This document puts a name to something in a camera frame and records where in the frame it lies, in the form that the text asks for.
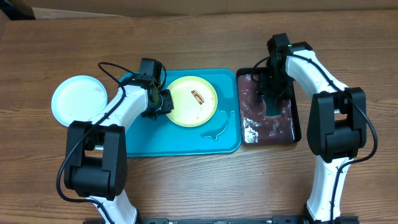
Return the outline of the green scrub sponge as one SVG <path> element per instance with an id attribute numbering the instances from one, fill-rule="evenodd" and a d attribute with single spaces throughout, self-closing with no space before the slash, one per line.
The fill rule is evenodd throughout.
<path id="1" fill-rule="evenodd" d="M 280 115 L 279 108 L 276 103 L 276 99 L 272 95 L 264 95 L 263 100 L 266 104 L 266 116 L 278 116 Z"/>

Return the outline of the yellow plate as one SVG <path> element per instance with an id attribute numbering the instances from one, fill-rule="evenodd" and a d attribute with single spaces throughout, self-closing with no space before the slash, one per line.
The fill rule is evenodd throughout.
<path id="1" fill-rule="evenodd" d="M 196 76 L 180 77 L 168 87 L 174 109 L 167 114 L 171 122 L 186 128 L 209 121 L 218 106 L 218 95 L 213 85 Z"/>

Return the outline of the light blue plate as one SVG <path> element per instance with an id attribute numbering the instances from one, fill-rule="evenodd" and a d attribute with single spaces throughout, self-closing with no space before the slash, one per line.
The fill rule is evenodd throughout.
<path id="1" fill-rule="evenodd" d="M 62 82 L 54 91 L 51 109 L 55 119 L 64 126 L 73 121 L 88 121 L 107 105 L 108 94 L 94 77 L 78 75 Z"/>

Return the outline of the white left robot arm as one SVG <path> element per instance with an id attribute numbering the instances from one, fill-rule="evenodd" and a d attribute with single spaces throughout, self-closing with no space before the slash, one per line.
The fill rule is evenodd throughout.
<path id="1" fill-rule="evenodd" d="M 156 120 L 173 108 L 167 72 L 157 60 L 142 58 L 139 71 L 117 81 L 118 92 L 88 121 L 73 121 L 67 132 L 65 159 L 57 174 L 59 196 L 72 203 L 92 203 L 103 223 L 140 223 L 125 191 L 126 133 L 138 117 Z"/>

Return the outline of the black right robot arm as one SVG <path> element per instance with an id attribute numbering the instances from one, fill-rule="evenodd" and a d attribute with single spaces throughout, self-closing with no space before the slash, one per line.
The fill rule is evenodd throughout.
<path id="1" fill-rule="evenodd" d="M 312 100 L 307 142 L 315 155 L 315 174 L 303 223 L 358 223 L 358 217 L 341 215 L 340 200 L 348 169 L 366 143 L 364 91 L 337 80 L 306 42 L 292 44 L 287 34 L 276 34 L 267 49 L 267 70 L 255 79 L 266 114 L 275 116 L 279 100 L 295 98 L 293 82 Z"/>

